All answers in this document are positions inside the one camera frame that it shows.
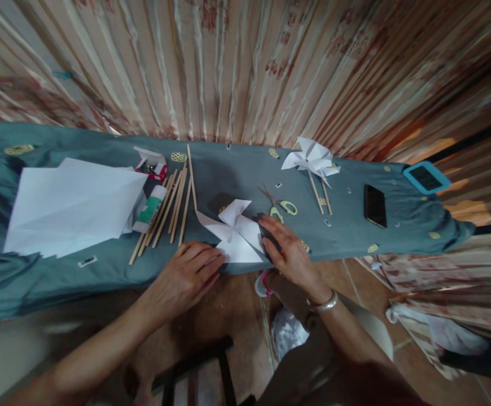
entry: red and white box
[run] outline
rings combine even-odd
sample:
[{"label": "red and white box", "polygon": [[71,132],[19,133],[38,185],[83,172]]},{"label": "red and white box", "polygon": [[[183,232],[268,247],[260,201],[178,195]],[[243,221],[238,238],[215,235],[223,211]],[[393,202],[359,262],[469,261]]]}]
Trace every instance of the red and white box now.
[{"label": "red and white box", "polygon": [[139,168],[147,162],[150,166],[155,166],[155,173],[147,174],[150,179],[160,180],[161,182],[165,180],[166,173],[168,172],[168,167],[166,165],[166,159],[163,154],[157,152],[148,151],[147,149],[133,147],[140,154],[140,162],[134,167],[135,172],[146,173],[141,171]]}]

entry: folded paper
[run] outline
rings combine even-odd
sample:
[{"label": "folded paper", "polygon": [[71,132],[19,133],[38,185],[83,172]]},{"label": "folded paper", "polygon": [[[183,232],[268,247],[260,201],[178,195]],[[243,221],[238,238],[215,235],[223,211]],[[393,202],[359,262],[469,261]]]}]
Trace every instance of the folded paper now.
[{"label": "folded paper", "polygon": [[290,169],[298,166],[298,170],[309,170],[319,176],[328,187],[327,176],[337,174],[340,171],[338,166],[332,167],[332,153],[330,150],[314,140],[298,137],[298,143],[302,151],[291,152],[281,169]]},{"label": "folded paper", "polygon": [[200,224],[221,240],[217,249],[225,255],[226,263],[262,262],[255,251],[257,249],[264,252],[261,245],[261,230],[256,222],[242,215],[250,203],[251,200],[234,200],[219,214],[223,223],[211,219],[198,210],[196,212]]}]

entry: shoe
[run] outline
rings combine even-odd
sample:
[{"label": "shoe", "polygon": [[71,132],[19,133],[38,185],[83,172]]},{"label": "shoe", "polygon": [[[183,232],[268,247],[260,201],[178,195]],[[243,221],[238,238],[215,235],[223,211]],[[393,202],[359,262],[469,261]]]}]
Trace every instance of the shoe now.
[{"label": "shoe", "polygon": [[268,289],[266,287],[265,283],[264,283],[264,280],[266,278],[266,275],[268,275],[272,271],[273,271],[273,269],[269,269],[269,270],[264,271],[255,280],[255,293],[257,293],[257,295],[259,295],[260,297],[269,297],[269,296],[272,296],[271,290]]}]

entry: table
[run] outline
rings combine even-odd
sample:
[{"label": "table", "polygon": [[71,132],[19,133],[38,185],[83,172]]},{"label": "table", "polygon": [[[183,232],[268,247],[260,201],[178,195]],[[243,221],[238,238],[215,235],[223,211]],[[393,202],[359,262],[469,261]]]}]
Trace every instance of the table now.
[{"label": "table", "polygon": [[[8,155],[4,150],[28,144],[33,150]],[[96,131],[0,122],[0,320],[73,300],[86,295],[146,286],[157,277],[177,249],[163,234],[158,247],[146,249],[133,266],[128,265],[138,241],[137,233],[123,235],[66,257],[42,259],[2,254],[8,219],[14,203],[21,168],[56,167],[66,157],[109,166],[135,166],[141,148],[163,153],[169,172],[183,164],[172,162],[173,152],[186,153],[186,143],[147,136],[120,136]],[[257,186],[270,188],[275,198],[290,200],[298,208],[291,216],[281,210],[287,224],[310,247],[313,261],[361,257],[370,253],[438,254],[473,234],[472,223],[454,220],[437,196],[423,196],[402,175],[404,164],[374,163],[335,158],[339,174],[329,177],[328,190],[333,215],[321,215],[305,171],[280,170],[290,150],[217,143],[190,143],[199,210],[217,218],[222,206],[235,198],[252,200],[244,215],[256,219],[270,210],[270,201]],[[316,180],[319,194],[322,188]],[[363,216],[365,184],[385,193],[386,230]],[[155,185],[148,180],[147,193]],[[190,202],[185,241],[217,244],[219,240],[202,227]],[[80,268],[78,262],[92,256],[97,261]],[[228,264],[223,273],[236,275],[271,267],[262,263]]]}]

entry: right hand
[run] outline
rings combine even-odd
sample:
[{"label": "right hand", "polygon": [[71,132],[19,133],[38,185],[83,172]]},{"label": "right hand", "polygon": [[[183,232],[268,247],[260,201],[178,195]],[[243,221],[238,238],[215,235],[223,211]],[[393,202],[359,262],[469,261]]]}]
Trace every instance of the right hand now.
[{"label": "right hand", "polygon": [[323,281],[321,274],[313,267],[302,241],[284,224],[274,217],[263,215],[259,225],[266,228],[281,247],[281,252],[268,238],[262,242],[275,267],[289,281],[306,291],[315,303],[326,303],[332,297],[332,290]]}]

